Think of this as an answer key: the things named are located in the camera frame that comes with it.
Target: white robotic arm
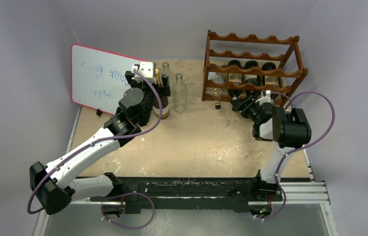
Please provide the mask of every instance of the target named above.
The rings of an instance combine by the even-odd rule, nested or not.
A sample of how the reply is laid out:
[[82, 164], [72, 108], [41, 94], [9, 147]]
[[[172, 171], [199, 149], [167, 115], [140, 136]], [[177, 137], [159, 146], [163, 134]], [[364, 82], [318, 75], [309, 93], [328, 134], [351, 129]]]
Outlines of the white robotic arm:
[[270, 90], [263, 91], [261, 98], [256, 101], [253, 100], [253, 97], [247, 97], [244, 100], [231, 101], [231, 103], [243, 117], [255, 122], [252, 133], [257, 140], [275, 141], [271, 156], [259, 170], [263, 182], [275, 184], [278, 166], [280, 165], [279, 181], [281, 180], [280, 173], [284, 171], [292, 157], [287, 155], [282, 160], [283, 156], [307, 144], [311, 139], [311, 128], [304, 111], [302, 109], [285, 111], [282, 107], [274, 106]]
[[155, 79], [155, 64], [141, 62], [133, 65], [133, 70], [142, 71], [145, 78], [131, 71], [125, 73], [132, 88], [124, 93], [119, 101], [116, 114], [107, 121], [91, 138], [55, 161], [46, 165], [40, 162], [30, 169], [30, 187], [48, 214], [55, 214], [70, 202], [95, 196], [107, 196], [120, 185], [113, 173], [104, 173], [98, 177], [77, 178], [87, 167], [101, 157], [124, 146], [141, 133], [140, 126], [149, 122], [155, 97], [158, 94], [170, 96], [168, 78], [162, 77], [162, 85]]

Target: wooden board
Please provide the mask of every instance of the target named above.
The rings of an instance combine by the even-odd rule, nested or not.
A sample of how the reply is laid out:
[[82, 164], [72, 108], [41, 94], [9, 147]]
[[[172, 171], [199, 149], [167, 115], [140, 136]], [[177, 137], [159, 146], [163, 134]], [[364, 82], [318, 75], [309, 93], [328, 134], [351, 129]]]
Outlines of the wooden board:
[[[152, 132], [136, 137], [125, 147], [101, 158], [81, 176], [113, 172], [119, 176], [153, 177], [253, 177], [266, 163], [273, 143], [252, 137], [252, 121], [222, 103], [201, 101], [202, 60], [169, 60], [173, 73], [182, 73], [187, 84], [187, 110], [171, 111]], [[76, 147], [94, 134], [108, 114], [98, 117], [83, 107], [73, 138]], [[152, 114], [152, 126], [156, 117]], [[309, 177], [303, 152], [288, 163], [283, 177]]]

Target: wire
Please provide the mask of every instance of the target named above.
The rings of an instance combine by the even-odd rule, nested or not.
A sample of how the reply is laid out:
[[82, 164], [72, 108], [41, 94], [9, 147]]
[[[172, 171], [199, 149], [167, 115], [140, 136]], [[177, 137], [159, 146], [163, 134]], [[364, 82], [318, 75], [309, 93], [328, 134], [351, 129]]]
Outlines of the wire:
[[271, 93], [272, 94], [278, 94], [278, 95], [281, 95], [282, 97], [285, 97], [285, 98], [287, 98], [288, 99], [288, 101], [289, 101], [289, 104], [291, 104], [292, 102], [291, 102], [291, 98], [289, 98], [288, 97], [288, 95], [286, 95], [285, 93], [282, 93], [282, 92], [273, 92], [273, 91], [271, 91]]
[[124, 211], [124, 196], [121, 197], [121, 202], [120, 202], [120, 206], [121, 206], [121, 209]]
[[143, 224], [141, 226], [133, 227], [133, 226], [122, 225], [122, 224], [119, 224], [115, 221], [112, 221], [109, 218], [107, 218], [107, 216], [104, 214], [104, 209], [103, 209], [104, 206], [101, 206], [101, 214], [103, 216], [101, 219], [102, 220], [104, 219], [104, 220], [108, 221], [109, 223], [112, 223], [114, 225], [120, 226], [120, 227], [122, 227], [124, 229], [128, 229], [128, 230], [139, 230], [139, 229], [142, 229], [142, 228], [146, 227], [147, 225], [149, 225], [150, 222], [152, 222], [153, 217], [155, 216], [155, 205], [154, 205], [153, 201], [147, 195], [145, 195], [143, 193], [133, 192], [133, 193], [125, 193], [125, 194], [114, 196], [114, 197], [105, 197], [104, 199], [113, 200], [113, 199], [116, 199], [116, 198], [126, 197], [126, 196], [130, 196], [130, 195], [140, 195], [142, 197], [145, 197], [146, 199], [148, 199], [148, 201], [152, 205], [152, 215], [151, 215], [150, 219], [145, 224]]
[[[139, 73], [138, 71], [134, 70], [134, 73], [139, 75], [144, 81], [145, 83], [147, 83], [147, 85], [150, 87], [150, 89], [152, 90], [152, 92], [155, 94], [156, 100], [158, 100], [158, 103], [161, 104], [161, 98], [159, 97], [158, 92], [156, 91], [155, 87], [151, 84], [151, 82], [145, 77], [143, 76], [141, 73]], [[143, 134], [147, 134], [150, 131], [154, 130], [158, 124], [161, 122], [162, 119], [162, 106], [159, 106], [159, 117], [158, 120], [156, 121], [156, 123], [150, 127], [149, 129], [142, 131], [140, 133], [137, 134], [129, 134], [129, 135], [122, 135], [122, 136], [111, 136], [111, 137], [105, 137], [105, 138], [101, 138], [98, 139], [94, 142], [92, 142], [93, 145], [96, 145], [99, 142], [102, 141], [106, 141], [106, 140], [117, 140], [117, 139], [130, 139], [130, 138], [134, 138], [136, 136], [139, 135], [143, 135]], [[32, 191], [32, 194], [29, 198], [28, 201], [28, 213], [29, 214], [36, 214], [38, 212], [40, 212], [41, 210], [43, 210], [43, 207], [38, 209], [38, 210], [31, 210], [31, 206], [32, 206], [32, 201], [33, 198], [35, 197], [36, 193], [39, 191], [40, 187], [42, 187], [42, 185], [45, 183], [45, 181], [56, 171], [59, 170], [61, 166], [63, 166], [67, 161], [69, 161], [71, 158], [73, 158], [74, 156], [78, 155], [79, 153], [83, 152], [84, 150], [86, 150], [87, 148], [91, 147], [91, 144], [87, 144], [84, 145], [83, 147], [81, 147], [80, 149], [76, 150], [75, 152], [73, 152], [71, 155], [69, 155], [67, 158], [63, 159], [59, 164], [57, 164], [57, 166], [55, 166], [55, 168], [53, 168], [51, 171], [49, 171], [49, 173], [47, 173], [38, 183], [38, 185], [35, 187], [35, 189]]]
[[317, 94], [317, 95], [320, 95], [321, 97], [323, 97], [327, 102], [328, 104], [330, 105], [330, 108], [331, 108], [331, 113], [332, 113], [332, 117], [331, 117], [331, 122], [330, 122], [330, 125], [328, 126], [327, 130], [318, 138], [316, 139], [314, 142], [308, 144], [308, 145], [304, 145], [302, 147], [299, 147], [297, 149], [294, 149], [294, 150], [291, 150], [291, 151], [288, 151], [287, 153], [285, 153], [282, 158], [281, 158], [281, 161], [279, 162], [277, 168], [276, 168], [276, 171], [275, 171], [275, 181], [276, 181], [276, 184], [278, 186], [278, 188], [281, 190], [282, 194], [283, 194], [283, 202], [282, 202], [282, 206], [281, 208], [278, 209], [277, 212], [275, 212], [275, 214], [272, 214], [270, 215], [269, 217], [265, 218], [265, 219], [262, 219], [263, 221], [266, 221], [266, 220], [270, 220], [270, 219], [273, 219], [275, 218], [276, 216], [278, 216], [280, 214], [280, 212], [283, 210], [283, 208], [285, 207], [285, 204], [286, 204], [286, 193], [285, 191], [282, 189], [279, 181], [278, 181], [278, 174], [279, 174], [279, 169], [281, 168], [281, 165], [283, 163], [283, 161], [285, 160], [285, 158], [287, 157], [287, 155], [291, 155], [292, 153], [296, 152], [296, 151], [300, 151], [300, 150], [303, 150], [303, 149], [306, 149], [306, 148], [309, 148], [311, 146], [314, 146], [315, 144], [317, 144], [318, 142], [320, 142], [324, 137], [326, 137], [326, 135], [330, 132], [331, 128], [333, 128], [333, 125], [334, 125], [334, 121], [336, 119], [336, 112], [334, 111], [334, 106], [332, 104], [332, 102], [330, 101], [330, 99], [328, 97], [326, 97], [325, 95], [319, 93], [319, 92], [314, 92], [314, 91], [305, 91], [305, 92], [301, 92], [299, 94], [297, 94], [296, 96], [294, 96], [293, 98], [291, 98], [290, 100], [290, 103], [288, 104], [288, 106], [297, 98], [299, 97], [300, 95], [303, 95], [303, 94], [307, 94], [307, 93], [313, 93], [313, 94]]

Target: gray wall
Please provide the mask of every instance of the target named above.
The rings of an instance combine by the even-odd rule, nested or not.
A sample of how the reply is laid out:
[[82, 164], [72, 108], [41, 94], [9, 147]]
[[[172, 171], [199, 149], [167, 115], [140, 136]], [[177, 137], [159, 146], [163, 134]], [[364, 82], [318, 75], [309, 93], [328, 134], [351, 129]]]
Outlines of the gray wall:
[[292, 36], [317, 0], [60, 0], [81, 43], [155, 58], [204, 58], [207, 30]]
[[65, 152], [74, 42], [56, 0], [0, 1], [0, 235], [32, 234], [29, 166]]
[[[342, 235], [368, 235], [368, 1], [318, 1], [301, 29], [310, 75], [299, 90], [317, 90], [336, 107], [333, 131], [308, 150], [315, 177], [327, 181]], [[313, 135], [331, 118], [326, 102], [304, 96]]]

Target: wine rack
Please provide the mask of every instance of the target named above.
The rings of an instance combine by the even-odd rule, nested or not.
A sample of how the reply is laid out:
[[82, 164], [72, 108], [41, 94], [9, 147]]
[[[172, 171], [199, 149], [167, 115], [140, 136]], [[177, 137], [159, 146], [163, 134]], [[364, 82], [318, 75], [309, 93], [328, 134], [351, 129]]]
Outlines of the wine rack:
[[[230, 42], [250, 42], [250, 43], [267, 43], [267, 44], [284, 44], [289, 45], [288, 50], [285, 54], [281, 54], [279, 56], [273, 57], [268, 53], [262, 53], [260, 55], [252, 55], [250, 52], [243, 52], [240, 54], [233, 53], [230, 50], [226, 50], [222, 53], [218, 53], [210, 48], [210, 41], [230, 41]], [[284, 40], [280, 40], [276, 38], [276, 36], [272, 35], [267, 38], [258, 38], [255, 34], [250, 34], [247, 37], [239, 37], [235, 33], [230, 33], [226, 36], [220, 36], [211, 30], [208, 31], [207, 34], [207, 45], [205, 47], [205, 58], [204, 58], [204, 83], [202, 90], [202, 100], [210, 100], [213, 101], [213, 97], [206, 93], [207, 88], [222, 88], [222, 89], [240, 89], [240, 90], [271, 90], [276, 92], [281, 92], [286, 94], [288, 97], [291, 97], [292, 94], [296, 91], [298, 86], [302, 83], [305, 77], [308, 75], [308, 69], [304, 68], [300, 49], [298, 46], [298, 41], [300, 40], [299, 36], [289, 37]], [[298, 70], [294, 72], [286, 72], [283, 70], [285, 64], [287, 63], [289, 57], [292, 52], [295, 53], [296, 62], [298, 65]], [[252, 67], [250, 69], [245, 69], [244, 67], [239, 68], [236, 65], [216, 65], [214, 63], [210, 63], [210, 57], [217, 58], [239, 58], [239, 59], [257, 59], [257, 60], [271, 60], [271, 61], [279, 61], [280, 64], [278, 68], [270, 71], [262, 70], [260, 67]], [[208, 80], [209, 72], [219, 72], [219, 73], [237, 73], [243, 75], [258, 75], [258, 76], [276, 76], [278, 77], [280, 87], [276, 88], [272, 85], [265, 86], [255, 86], [252, 83], [247, 83], [243, 85], [235, 85], [232, 82], [224, 82], [223, 84], [216, 84], [215, 82]], [[282, 77], [295, 78], [294, 83], [291, 86], [283, 86]], [[229, 102], [231, 97], [228, 95], [222, 95], [221, 101]], [[276, 100], [276, 105], [284, 105], [287, 102], [285, 97], [281, 97]]]

